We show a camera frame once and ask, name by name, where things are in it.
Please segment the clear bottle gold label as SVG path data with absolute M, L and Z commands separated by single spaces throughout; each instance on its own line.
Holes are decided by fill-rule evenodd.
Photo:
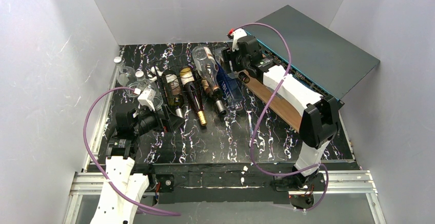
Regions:
M 217 58 L 217 62 L 224 69 L 224 72 L 226 73 L 226 75 L 231 79 L 237 78 L 244 84 L 249 83 L 250 77 L 245 72 L 235 73 L 235 72 L 232 72 L 231 70 L 227 70 L 225 68 L 224 58 L 223 58 L 223 54 L 222 54 L 222 51 L 225 49 L 226 49 L 225 47 L 220 47 L 220 48 L 214 49 L 213 52 L 215 54 L 215 57 Z

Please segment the clear bottle dark label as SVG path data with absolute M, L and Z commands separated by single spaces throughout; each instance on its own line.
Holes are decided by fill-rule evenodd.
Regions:
M 151 111 L 160 110 L 164 101 L 156 83 L 148 80 L 143 71 L 137 71 L 135 77 L 138 83 L 137 88 L 141 90 L 137 97 L 139 104 L 148 107 Z

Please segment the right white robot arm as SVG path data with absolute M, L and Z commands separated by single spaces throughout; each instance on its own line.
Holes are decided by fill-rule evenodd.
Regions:
M 340 130 L 339 106 L 331 96 L 322 96 L 300 83 L 272 57 L 262 51 L 258 40 L 242 29 L 229 33 L 232 46 L 223 50 L 223 63 L 227 71 L 248 73 L 262 84 L 267 92 L 266 107 L 275 95 L 290 104 L 301 121 L 296 126 L 302 147 L 289 175 L 276 175 L 274 184 L 281 187 L 302 188 L 317 176 L 321 157 Z

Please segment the clear bottle red label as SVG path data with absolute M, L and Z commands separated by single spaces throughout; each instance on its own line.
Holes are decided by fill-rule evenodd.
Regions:
M 120 56 L 115 57 L 113 61 L 117 69 L 117 82 L 123 87 L 132 89 L 124 89 L 124 93 L 131 98 L 138 97 L 139 95 L 134 92 L 134 89 L 138 86 L 137 78 L 135 76 L 136 71 L 132 67 L 127 66 Z

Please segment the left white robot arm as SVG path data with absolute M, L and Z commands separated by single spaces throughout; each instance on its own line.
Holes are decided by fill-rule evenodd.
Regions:
M 124 104 L 115 112 L 114 120 L 106 151 L 105 182 L 91 223 L 133 222 L 137 211 L 143 210 L 137 203 L 152 179 L 150 168 L 133 172 L 139 138 L 150 131 L 173 132 L 185 123 L 167 105 L 152 111 L 146 106 Z

